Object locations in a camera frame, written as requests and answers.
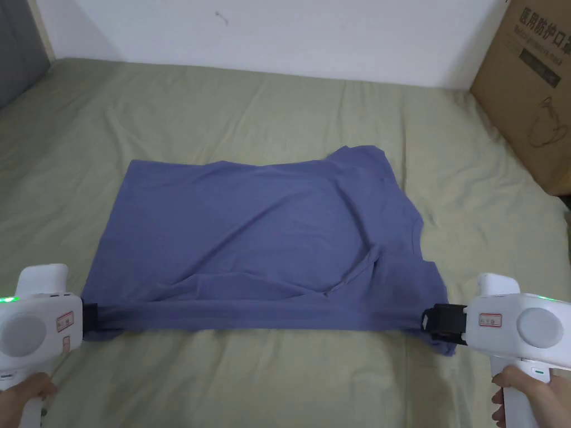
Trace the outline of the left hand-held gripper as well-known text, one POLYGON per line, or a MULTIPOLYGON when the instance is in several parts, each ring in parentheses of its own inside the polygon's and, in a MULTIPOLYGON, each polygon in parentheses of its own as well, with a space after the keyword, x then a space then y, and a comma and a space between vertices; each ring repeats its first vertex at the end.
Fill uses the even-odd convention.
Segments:
MULTIPOLYGON (((52 380, 57 360, 98 326, 98 306, 67 290, 68 272, 65 264, 26 267, 1 298, 1 391, 35 373, 52 380)), ((41 427, 44 400, 28 401, 19 427, 41 427)))

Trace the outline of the person's left hand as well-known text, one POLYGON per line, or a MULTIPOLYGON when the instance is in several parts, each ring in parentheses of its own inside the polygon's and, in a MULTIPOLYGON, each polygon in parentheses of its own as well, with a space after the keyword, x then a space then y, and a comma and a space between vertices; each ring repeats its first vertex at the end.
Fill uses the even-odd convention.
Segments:
POLYGON ((1 427, 19 427, 25 405, 36 398, 56 393, 57 387, 46 373, 35 373, 26 380, 1 391, 1 427))

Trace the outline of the person's right hand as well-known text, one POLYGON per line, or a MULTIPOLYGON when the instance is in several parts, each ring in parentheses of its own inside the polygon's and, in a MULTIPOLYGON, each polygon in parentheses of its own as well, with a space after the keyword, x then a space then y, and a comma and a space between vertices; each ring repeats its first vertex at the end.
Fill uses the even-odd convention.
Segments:
POLYGON ((532 378, 514 366, 506 366, 492 377, 491 382, 500 387, 491 401, 499 408, 491 418, 497 427, 506 427, 504 392, 513 388, 528 399, 534 419, 539 427, 570 427, 570 380, 557 376, 550 370, 550 382, 532 378))

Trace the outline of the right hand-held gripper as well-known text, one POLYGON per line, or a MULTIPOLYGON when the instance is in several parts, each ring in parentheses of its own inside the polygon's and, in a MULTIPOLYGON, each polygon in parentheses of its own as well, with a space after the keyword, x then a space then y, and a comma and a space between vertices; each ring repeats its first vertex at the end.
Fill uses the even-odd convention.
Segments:
MULTIPOLYGON (((541 382, 550 370, 570 370, 570 304, 524 293, 517 281, 495 273, 478 278, 480 293, 467 305, 436 304, 422 315, 431 338, 485 354, 492 377, 514 366, 541 382)), ((526 396, 504 392, 506 427, 539 427, 526 396)))

